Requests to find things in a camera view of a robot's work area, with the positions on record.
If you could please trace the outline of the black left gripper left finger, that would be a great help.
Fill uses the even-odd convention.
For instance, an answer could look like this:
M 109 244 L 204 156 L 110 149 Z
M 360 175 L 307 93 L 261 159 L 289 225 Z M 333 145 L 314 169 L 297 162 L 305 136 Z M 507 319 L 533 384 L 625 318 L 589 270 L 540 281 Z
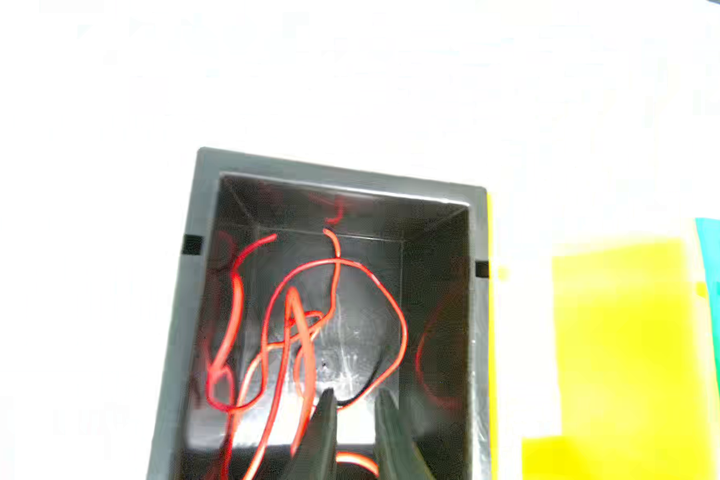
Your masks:
M 334 390 L 322 392 L 316 410 L 280 479 L 334 480 L 337 471 L 337 414 Z

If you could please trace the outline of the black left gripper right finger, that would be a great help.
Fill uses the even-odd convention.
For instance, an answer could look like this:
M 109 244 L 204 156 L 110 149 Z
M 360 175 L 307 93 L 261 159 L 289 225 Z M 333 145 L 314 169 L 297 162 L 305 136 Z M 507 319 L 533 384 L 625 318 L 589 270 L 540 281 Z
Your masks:
M 379 479 L 428 479 L 434 476 L 409 434 L 392 394 L 381 389 L 374 406 L 374 455 Z

